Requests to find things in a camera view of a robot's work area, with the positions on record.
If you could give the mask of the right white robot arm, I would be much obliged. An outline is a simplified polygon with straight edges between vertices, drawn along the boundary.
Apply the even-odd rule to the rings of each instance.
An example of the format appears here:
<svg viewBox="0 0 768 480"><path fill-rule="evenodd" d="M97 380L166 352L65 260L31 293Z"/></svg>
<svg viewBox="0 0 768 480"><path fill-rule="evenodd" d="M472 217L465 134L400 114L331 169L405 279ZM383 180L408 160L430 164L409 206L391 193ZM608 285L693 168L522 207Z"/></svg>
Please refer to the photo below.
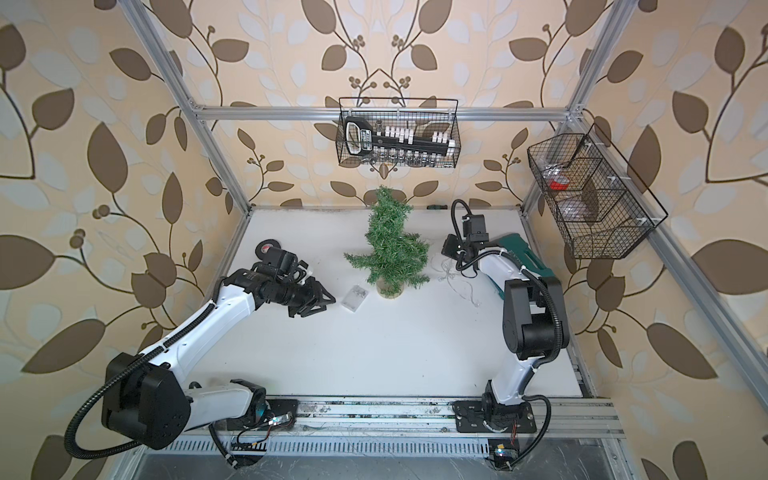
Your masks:
<svg viewBox="0 0 768 480"><path fill-rule="evenodd" d="M457 428L513 432L533 424L533 399L526 389L534 374L569 343L562 284L521 235L491 239L485 216L467 202L453 201L450 218L453 232L441 253L455 262L460 275L486 278L496 288L502 299L502 338L510 352L479 401L454 404Z"/></svg>

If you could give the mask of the red item in basket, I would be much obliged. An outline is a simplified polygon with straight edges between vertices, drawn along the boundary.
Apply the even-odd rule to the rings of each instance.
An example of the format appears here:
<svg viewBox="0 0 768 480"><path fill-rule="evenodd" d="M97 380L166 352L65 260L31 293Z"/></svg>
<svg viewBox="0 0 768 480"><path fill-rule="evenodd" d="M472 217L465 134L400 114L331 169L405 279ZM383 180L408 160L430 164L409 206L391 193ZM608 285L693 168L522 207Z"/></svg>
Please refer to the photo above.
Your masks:
<svg viewBox="0 0 768 480"><path fill-rule="evenodd" d="M551 165L542 170L542 178L545 187L549 191L566 191L570 185L570 179L566 175L567 170L557 165Z"/></svg>

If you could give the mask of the clear battery box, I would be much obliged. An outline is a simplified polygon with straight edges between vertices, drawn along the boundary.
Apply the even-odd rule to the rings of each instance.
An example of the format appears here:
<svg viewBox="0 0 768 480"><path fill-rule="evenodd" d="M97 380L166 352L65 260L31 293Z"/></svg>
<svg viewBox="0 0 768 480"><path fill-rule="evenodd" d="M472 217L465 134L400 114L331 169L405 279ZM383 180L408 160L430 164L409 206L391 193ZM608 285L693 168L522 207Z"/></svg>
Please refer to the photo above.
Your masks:
<svg viewBox="0 0 768 480"><path fill-rule="evenodd" d="M354 285L343 297L341 306L348 311L355 313L359 310L368 295L369 291L367 289L359 285Z"/></svg>

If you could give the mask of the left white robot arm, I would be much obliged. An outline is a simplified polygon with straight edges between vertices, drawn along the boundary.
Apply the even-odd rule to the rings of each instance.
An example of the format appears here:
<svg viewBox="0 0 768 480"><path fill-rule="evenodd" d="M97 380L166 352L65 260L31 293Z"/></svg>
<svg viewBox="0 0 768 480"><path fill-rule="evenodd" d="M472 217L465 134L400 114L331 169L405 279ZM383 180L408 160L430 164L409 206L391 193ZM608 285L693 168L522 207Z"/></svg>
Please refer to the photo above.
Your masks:
<svg viewBox="0 0 768 480"><path fill-rule="evenodd" d="M121 353L107 366L104 384L76 411L64 436L65 451L93 460L146 446L161 450L182 433L213 430L233 419L246 428L273 417L264 387L242 379L202 387L189 378L195 366L232 330L264 305L279 305L289 317L326 311L335 297L306 262L272 241L258 249L258 261L221 278L208 300L180 326L135 355ZM88 413L102 407L102 425L126 437L103 449L86 449L77 432Z"/></svg>

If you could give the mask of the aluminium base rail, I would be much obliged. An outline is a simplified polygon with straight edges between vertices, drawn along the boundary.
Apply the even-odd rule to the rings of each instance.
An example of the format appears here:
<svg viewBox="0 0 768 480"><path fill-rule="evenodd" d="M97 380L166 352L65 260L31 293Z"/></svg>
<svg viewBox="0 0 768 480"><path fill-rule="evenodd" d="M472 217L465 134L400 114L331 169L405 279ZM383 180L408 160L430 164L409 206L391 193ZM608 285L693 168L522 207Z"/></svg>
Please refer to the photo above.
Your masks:
<svg viewBox="0 0 768 480"><path fill-rule="evenodd" d="M271 436L479 437L498 430L457 429L451 397L299 396L296 419ZM548 439L624 439L611 401L554 397Z"/></svg>

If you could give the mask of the green plastic tool case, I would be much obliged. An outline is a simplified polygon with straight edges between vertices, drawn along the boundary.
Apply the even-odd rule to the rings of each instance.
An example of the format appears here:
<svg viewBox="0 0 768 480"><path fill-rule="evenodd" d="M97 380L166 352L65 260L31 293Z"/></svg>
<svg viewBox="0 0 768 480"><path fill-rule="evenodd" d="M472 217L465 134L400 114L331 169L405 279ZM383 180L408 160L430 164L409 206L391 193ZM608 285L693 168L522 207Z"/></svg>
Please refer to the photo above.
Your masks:
<svg viewBox="0 0 768 480"><path fill-rule="evenodd" d="M518 234L512 233L492 241L492 249L504 249L514 254L524 266L539 277L555 277L554 272L530 248L529 244ZM499 255L491 255L479 262L480 272L494 285L500 298L504 297L504 283L511 279L527 280L513 262Z"/></svg>

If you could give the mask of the small green christmas tree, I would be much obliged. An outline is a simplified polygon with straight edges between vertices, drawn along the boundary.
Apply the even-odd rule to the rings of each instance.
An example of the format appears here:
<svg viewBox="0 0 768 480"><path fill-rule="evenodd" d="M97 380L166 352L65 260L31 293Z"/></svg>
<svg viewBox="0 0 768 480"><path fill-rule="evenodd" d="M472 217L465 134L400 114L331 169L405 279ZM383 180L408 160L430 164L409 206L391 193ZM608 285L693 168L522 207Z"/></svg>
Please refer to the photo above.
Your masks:
<svg viewBox="0 0 768 480"><path fill-rule="evenodd" d="M412 207L398 201L388 187L376 190L365 238L367 254L345 253L353 268L367 270L367 282L386 299L400 296L406 288L420 288L430 281L424 269L429 245L416 233L405 230Z"/></svg>

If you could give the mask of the black tool in basket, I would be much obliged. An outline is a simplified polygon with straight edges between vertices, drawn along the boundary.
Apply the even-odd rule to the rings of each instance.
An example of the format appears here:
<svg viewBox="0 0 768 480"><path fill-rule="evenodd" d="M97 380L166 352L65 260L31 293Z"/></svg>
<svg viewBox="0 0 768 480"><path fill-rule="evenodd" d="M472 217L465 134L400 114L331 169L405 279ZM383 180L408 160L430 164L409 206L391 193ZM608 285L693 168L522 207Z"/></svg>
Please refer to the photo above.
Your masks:
<svg viewBox="0 0 768 480"><path fill-rule="evenodd" d="M461 151L458 127L453 122L417 119L371 118L353 115L337 125L339 161L361 160L453 162Z"/></svg>

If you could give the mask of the black tape roll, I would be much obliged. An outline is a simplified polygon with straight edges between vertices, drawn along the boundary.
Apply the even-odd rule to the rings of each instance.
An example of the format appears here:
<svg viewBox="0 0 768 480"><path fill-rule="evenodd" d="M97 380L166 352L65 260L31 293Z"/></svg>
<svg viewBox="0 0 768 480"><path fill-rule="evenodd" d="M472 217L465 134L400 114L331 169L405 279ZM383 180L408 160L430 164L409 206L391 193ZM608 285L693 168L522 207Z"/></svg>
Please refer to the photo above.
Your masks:
<svg viewBox="0 0 768 480"><path fill-rule="evenodd" d="M258 243L255 254L259 260L263 260L271 249L280 249L281 244L276 239L266 239Z"/></svg>

